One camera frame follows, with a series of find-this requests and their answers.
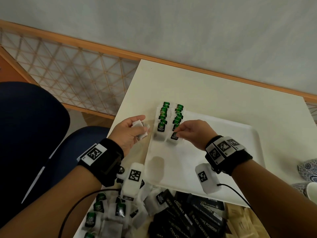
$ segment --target white table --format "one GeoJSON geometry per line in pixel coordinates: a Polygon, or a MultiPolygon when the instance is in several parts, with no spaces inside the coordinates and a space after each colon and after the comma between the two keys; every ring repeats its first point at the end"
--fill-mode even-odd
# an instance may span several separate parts
{"type": "MultiPolygon", "coordinates": [[[[161,101],[253,126],[260,136],[267,170],[289,184],[303,181],[297,164],[317,157],[317,127],[302,97],[145,60],[137,68],[110,132],[123,119],[140,114],[153,124],[161,101]]],[[[133,147],[123,166],[144,162],[148,143],[147,137],[133,147]]],[[[139,229],[137,237],[144,237],[146,229],[146,225],[139,229]]]]}

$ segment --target person's left hand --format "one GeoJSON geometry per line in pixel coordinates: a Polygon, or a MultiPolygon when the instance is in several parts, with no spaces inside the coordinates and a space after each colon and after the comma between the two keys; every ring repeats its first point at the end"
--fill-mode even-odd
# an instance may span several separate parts
{"type": "Polygon", "coordinates": [[[118,123],[113,129],[108,139],[116,142],[123,150],[124,157],[128,155],[132,146],[137,142],[136,136],[142,135],[147,131],[146,127],[133,127],[132,123],[137,120],[144,120],[145,115],[138,115],[127,118],[118,123]]]}

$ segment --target black cable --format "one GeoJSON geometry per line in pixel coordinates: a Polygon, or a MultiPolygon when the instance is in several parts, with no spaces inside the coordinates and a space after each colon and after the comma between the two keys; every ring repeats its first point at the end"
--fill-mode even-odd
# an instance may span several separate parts
{"type": "Polygon", "coordinates": [[[58,238],[61,238],[61,234],[63,233],[63,229],[64,229],[64,226],[66,224],[66,221],[68,219],[68,217],[70,216],[70,213],[74,210],[74,208],[81,202],[83,201],[85,198],[87,198],[88,196],[91,196],[95,193],[98,193],[98,192],[102,192],[102,191],[108,191],[108,190],[115,190],[115,191],[120,191],[121,189],[100,189],[100,190],[96,190],[94,192],[91,192],[87,195],[85,195],[84,197],[82,197],[80,200],[77,201],[76,204],[74,204],[74,206],[69,210],[69,212],[67,213],[67,215],[65,216],[65,219],[63,221],[63,223],[61,224],[61,229],[60,229],[60,232],[58,233],[58,238]]]}
{"type": "Polygon", "coordinates": [[[251,205],[242,197],[242,195],[240,195],[234,188],[230,187],[229,185],[226,185],[226,184],[217,184],[217,186],[220,186],[220,185],[224,185],[224,186],[227,186],[229,187],[230,189],[232,189],[234,192],[236,192],[238,194],[238,196],[241,197],[241,199],[243,199],[243,201],[251,208],[251,210],[253,210],[253,208],[251,207],[251,205]]]}

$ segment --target hand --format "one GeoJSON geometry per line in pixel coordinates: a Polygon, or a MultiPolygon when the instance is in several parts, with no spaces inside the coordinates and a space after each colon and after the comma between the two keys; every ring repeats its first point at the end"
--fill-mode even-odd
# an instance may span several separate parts
{"type": "Polygon", "coordinates": [[[205,150],[207,143],[217,136],[217,133],[206,121],[188,120],[181,123],[175,130],[176,136],[191,142],[196,148],[205,150]]]}
{"type": "Polygon", "coordinates": [[[127,118],[118,123],[113,129],[108,139],[116,142],[123,150],[124,157],[128,155],[132,146],[137,142],[136,136],[142,135],[147,131],[146,127],[133,127],[132,123],[137,120],[144,120],[145,115],[127,118]]]}

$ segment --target white wall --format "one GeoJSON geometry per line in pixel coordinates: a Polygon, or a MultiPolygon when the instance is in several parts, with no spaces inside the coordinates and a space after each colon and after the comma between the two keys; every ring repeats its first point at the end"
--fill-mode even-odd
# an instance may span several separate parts
{"type": "Polygon", "coordinates": [[[317,94],[317,0],[0,0],[0,19],[317,94]]]}

